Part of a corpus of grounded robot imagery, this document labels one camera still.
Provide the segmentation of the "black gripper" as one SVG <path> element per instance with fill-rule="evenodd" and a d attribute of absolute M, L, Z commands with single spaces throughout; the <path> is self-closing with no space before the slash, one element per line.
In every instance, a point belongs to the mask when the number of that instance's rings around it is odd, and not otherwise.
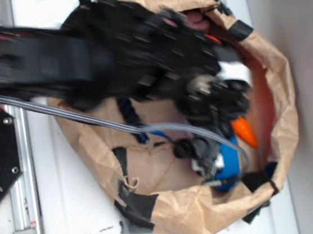
<path fill-rule="evenodd" d="M 235 142 L 237 119 L 245 119 L 250 89 L 244 79 L 199 75 L 177 82 L 167 90 L 169 99 L 192 126 L 193 139 L 181 140 L 174 149 L 177 157 L 192 160 L 197 171 L 223 169 L 225 153 L 242 151 Z"/>

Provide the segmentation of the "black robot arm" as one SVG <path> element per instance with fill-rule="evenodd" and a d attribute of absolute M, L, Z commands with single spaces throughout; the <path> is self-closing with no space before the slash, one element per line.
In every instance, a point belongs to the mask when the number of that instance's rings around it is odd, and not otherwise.
<path fill-rule="evenodd" d="M 192 133 L 218 142 L 249 108 L 250 84 L 237 52 L 187 25 L 173 8 L 152 12 L 117 0 L 85 2 L 61 29 L 0 27 L 0 103 L 33 108 L 63 98 L 91 111 L 106 98 L 171 99 Z"/>

